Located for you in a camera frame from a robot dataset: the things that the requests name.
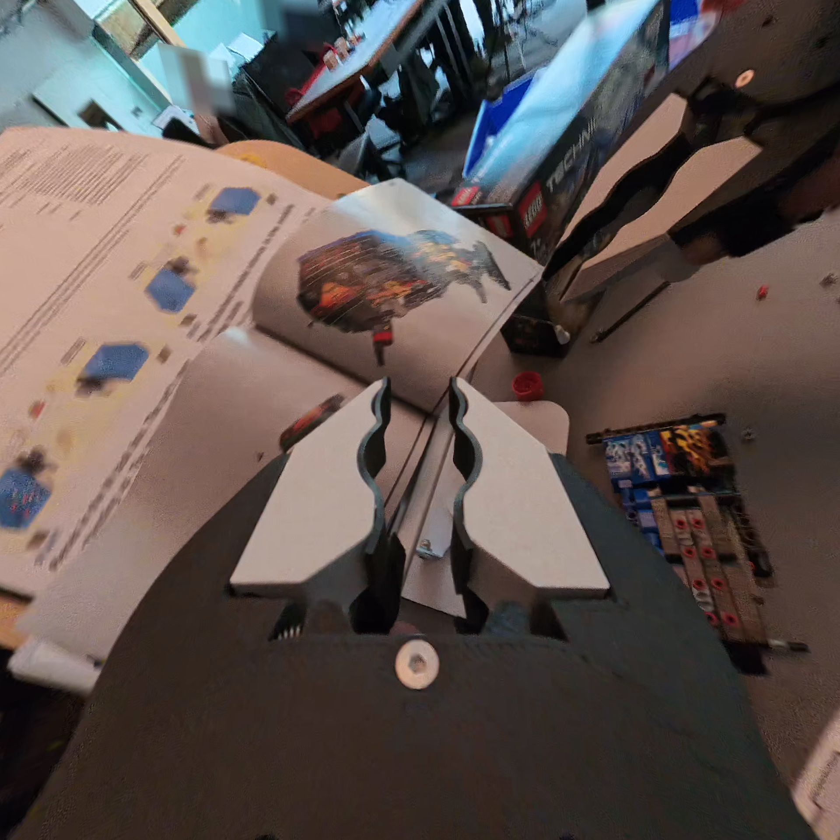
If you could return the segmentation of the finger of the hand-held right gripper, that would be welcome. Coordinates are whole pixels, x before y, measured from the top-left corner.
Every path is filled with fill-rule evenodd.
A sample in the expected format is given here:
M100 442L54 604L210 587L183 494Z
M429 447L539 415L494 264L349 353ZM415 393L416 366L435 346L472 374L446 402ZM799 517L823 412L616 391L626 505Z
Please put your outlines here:
M621 224L597 252L576 257L561 301L600 291L636 260L664 245L669 231L741 171L763 150L746 137L715 143L693 152L671 177L650 208Z
M688 101L668 96L643 117L599 171L543 270L553 277L591 243L605 241L650 208L692 152L695 125Z

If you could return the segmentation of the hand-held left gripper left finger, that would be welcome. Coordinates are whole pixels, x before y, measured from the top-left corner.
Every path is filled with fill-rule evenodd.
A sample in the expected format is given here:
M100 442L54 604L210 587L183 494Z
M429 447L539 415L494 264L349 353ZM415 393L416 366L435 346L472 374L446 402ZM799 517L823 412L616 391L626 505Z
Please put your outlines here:
M391 383L374 382L297 443L230 576L231 587L369 587L385 532Z

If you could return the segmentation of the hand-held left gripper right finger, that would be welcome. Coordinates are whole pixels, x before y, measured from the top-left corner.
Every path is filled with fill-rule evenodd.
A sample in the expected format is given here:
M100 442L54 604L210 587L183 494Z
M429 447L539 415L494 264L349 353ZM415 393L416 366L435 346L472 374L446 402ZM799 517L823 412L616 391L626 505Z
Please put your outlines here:
M449 549L464 601L606 597L610 583L550 451L467 381L448 388L455 492Z

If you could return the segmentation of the flame-printed toy truck model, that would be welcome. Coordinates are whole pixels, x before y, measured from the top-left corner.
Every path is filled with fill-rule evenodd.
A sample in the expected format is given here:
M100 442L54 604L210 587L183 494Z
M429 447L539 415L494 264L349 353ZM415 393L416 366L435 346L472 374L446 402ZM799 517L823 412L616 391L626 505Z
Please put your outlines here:
M767 672L764 656L808 655L775 637L763 592L774 566L737 483L725 413L694 413L588 433L629 520L690 591L736 669Z

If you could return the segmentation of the building instruction booklet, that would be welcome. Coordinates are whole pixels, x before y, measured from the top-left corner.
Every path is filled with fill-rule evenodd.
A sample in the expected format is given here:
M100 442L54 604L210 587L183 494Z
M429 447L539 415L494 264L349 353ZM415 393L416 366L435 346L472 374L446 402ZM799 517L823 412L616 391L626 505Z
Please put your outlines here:
M483 227L394 180L312 213L281 237L252 326L212 339L180 374L131 488L18 622L27 637L105 660L193 535L318 410L325 425L386 379L391 420L375 478L384 522L410 480L450 379L472 369L541 274Z

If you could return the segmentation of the grey desk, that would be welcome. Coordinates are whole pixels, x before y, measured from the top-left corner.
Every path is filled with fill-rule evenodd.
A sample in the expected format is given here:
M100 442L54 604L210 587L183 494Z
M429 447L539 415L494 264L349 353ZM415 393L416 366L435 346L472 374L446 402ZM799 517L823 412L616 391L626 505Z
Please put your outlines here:
M813 838L788 792L838 708L838 216L677 283L562 361L497 340L475 384L547 380L571 416L561 477L605 566L602 602L548 609L560 639L465 645L477 745L438 838ZM756 301L766 285L766 301ZM770 629L811 643L743 678L668 562L607 501L584 433L720 412L777 575ZM745 443L741 432L755 432Z

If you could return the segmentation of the toy truck set box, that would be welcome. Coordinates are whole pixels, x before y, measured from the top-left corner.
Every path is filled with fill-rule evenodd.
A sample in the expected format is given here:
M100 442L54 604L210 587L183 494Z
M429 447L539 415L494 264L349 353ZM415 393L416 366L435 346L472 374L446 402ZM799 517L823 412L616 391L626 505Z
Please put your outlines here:
M548 265L668 65L669 2L612 2L588 14L531 82L451 208Z

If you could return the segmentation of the black long toy axle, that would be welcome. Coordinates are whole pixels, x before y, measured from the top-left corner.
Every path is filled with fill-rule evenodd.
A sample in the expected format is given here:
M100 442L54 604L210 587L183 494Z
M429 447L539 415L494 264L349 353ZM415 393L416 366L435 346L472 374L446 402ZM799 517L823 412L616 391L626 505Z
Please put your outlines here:
M668 280L660 282L647 295L642 297L632 307L630 307L630 309L627 309L624 312L624 314L622 314L612 324L596 330L590 337L590 344L603 343L604 341L606 341L608 338L614 335L614 333L617 330L619 330L625 324L630 322L634 317L636 317L636 315L638 315L639 312L644 310L651 302L653 302L656 298L658 298L665 291L667 291L667 289L669 289L672 285L672 282Z

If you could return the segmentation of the blue storage bin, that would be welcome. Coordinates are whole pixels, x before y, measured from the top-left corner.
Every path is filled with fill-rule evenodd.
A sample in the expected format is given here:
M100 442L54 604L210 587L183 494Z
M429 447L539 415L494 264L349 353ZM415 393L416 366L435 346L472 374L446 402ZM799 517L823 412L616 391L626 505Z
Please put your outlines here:
M462 170L463 179L468 179L473 175L482 155L511 120L512 115L529 91L531 84L535 79L539 79L542 74L543 68L532 70L507 84L498 98L484 100L480 104Z

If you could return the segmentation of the printed instruction sheet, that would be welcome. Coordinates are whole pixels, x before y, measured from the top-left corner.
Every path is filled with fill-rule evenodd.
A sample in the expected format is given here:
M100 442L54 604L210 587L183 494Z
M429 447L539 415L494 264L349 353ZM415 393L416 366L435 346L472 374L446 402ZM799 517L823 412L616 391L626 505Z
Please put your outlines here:
M14 128L1 142L1 584L33 598L131 488L186 368L246 322L327 200L186 143Z

